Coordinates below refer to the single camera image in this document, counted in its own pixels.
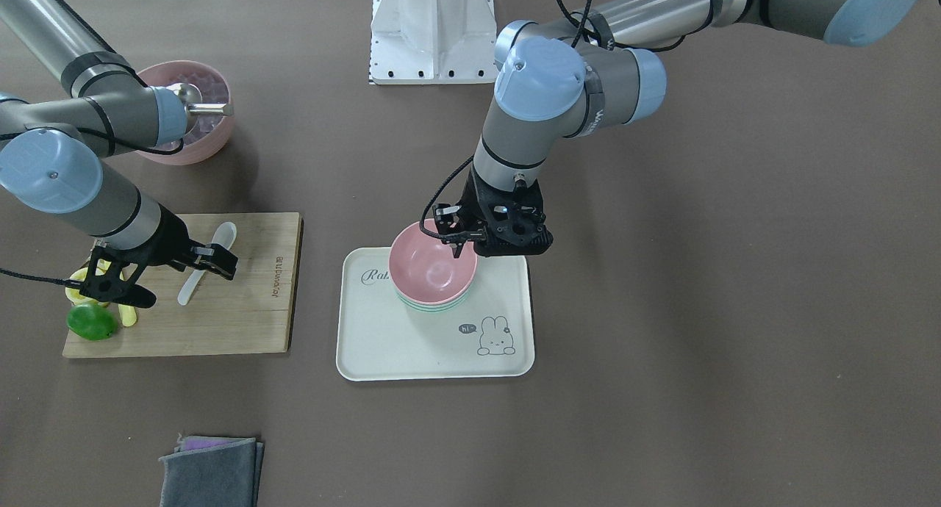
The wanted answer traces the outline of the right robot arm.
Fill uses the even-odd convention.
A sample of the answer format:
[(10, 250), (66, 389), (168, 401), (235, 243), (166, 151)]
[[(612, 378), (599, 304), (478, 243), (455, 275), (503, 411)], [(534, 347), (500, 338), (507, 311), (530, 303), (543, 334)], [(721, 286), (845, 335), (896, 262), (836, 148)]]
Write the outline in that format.
[(127, 151), (171, 155), (201, 115), (231, 115), (188, 83), (147, 85), (64, 0), (1, 0), (2, 20), (67, 93), (29, 103), (2, 95), (2, 186), (21, 203), (94, 238), (87, 275), (58, 285), (97, 301), (152, 307), (148, 267), (208, 270), (231, 280), (237, 258), (189, 236), (184, 221), (104, 160)]

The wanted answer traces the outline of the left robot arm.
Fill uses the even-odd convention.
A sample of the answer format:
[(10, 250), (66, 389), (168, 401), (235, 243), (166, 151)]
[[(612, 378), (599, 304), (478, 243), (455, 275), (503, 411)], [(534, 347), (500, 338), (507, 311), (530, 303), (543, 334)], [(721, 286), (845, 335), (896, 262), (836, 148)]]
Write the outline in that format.
[(498, 75), (461, 199), (430, 200), (424, 235), (480, 256), (547, 251), (537, 181), (554, 142), (631, 124), (659, 109), (668, 75), (659, 53), (709, 27), (751, 23), (831, 45), (865, 47), (900, 23), (917, 0), (615, 0), (564, 10), (538, 24), (504, 27)]

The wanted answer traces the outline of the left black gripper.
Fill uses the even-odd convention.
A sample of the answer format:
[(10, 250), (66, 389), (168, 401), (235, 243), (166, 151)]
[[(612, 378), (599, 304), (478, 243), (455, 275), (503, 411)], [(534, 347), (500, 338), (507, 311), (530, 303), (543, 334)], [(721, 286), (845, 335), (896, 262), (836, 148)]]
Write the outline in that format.
[(543, 254), (554, 242), (545, 227), (543, 196), (538, 182), (518, 179), (512, 191), (484, 182), (471, 171), (456, 206), (434, 204), (437, 238), (459, 259), (466, 245), (478, 256), (530, 256)]

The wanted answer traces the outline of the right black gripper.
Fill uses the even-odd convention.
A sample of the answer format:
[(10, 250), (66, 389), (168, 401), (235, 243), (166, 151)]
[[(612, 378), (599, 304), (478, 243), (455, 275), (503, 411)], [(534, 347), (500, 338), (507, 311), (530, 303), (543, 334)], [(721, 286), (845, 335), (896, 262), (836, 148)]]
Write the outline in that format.
[(97, 301), (150, 309), (156, 295), (138, 280), (148, 267), (168, 265), (175, 270), (208, 270), (231, 281), (238, 257), (220, 243), (199, 245), (190, 238), (187, 226), (172, 212), (162, 212), (154, 235), (143, 245), (120, 250), (101, 243), (90, 254), (88, 275), (81, 281), (81, 296)]

